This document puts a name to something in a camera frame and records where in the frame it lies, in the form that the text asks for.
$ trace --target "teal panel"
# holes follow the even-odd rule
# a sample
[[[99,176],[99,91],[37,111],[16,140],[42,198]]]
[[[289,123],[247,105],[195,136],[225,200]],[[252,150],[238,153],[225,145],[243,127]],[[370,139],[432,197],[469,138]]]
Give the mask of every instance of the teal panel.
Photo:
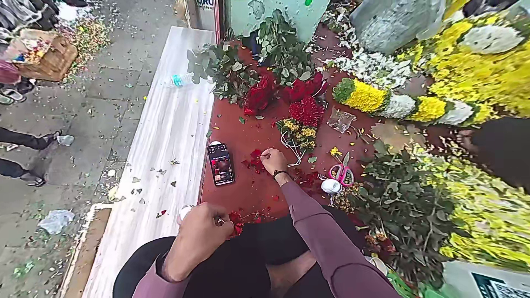
[[[298,31],[298,38],[311,40],[329,0],[228,0],[229,27],[236,35],[248,36],[275,9],[282,10]]]

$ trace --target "sidewalk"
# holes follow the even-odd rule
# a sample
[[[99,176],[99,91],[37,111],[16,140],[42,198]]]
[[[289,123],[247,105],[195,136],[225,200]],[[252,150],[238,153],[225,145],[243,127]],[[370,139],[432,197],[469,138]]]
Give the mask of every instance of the sidewalk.
[[[48,180],[35,189],[0,177],[0,298],[51,296],[60,286],[83,214],[106,200],[123,172],[169,29],[184,25],[173,4],[118,0],[122,21],[111,34],[113,44],[75,84],[40,82],[26,102],[0,106],[2,127],[33,135],[63,129],[75,136],[70,147],[54,144],[42,152],[0,149],[3,158],[46,172]],[[110,7],[103,3],[105,15]],[[107,177],[109,169],[116,177]],[[74,222],[60,235],[36,231],[54,209],[71,209]]]

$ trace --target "plastic bottle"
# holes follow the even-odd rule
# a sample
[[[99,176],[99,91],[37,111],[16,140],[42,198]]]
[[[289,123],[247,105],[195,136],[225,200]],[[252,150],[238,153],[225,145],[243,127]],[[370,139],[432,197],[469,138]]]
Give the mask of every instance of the plastic bottle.
[[[170,76],[166,81],[166,86],[168,87],[182,87],[184,85],[188,85],[192,83],[193,74],[187,73],[184,75],[172,75]]]

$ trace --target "pink scissors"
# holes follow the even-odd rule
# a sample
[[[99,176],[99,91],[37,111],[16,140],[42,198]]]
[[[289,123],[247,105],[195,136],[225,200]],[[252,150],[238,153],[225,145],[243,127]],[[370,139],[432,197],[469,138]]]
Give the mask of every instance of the pink scissors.
[[[354,184],[354,173],[348,167],[349,161],[350,152],[346,153],[344,160],[341,163],[332,166],[328,174],[331,179],[340,182],[340,184],[346,187]]]

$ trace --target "phone screen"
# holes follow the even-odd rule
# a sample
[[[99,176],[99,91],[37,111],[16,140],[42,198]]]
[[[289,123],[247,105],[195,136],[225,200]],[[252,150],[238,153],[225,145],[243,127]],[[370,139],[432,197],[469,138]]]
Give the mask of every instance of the phone screen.
[[[208,159],[210,160],[211,173],[214,175],[215,186],[235,181],[226,144],[208,146]]]

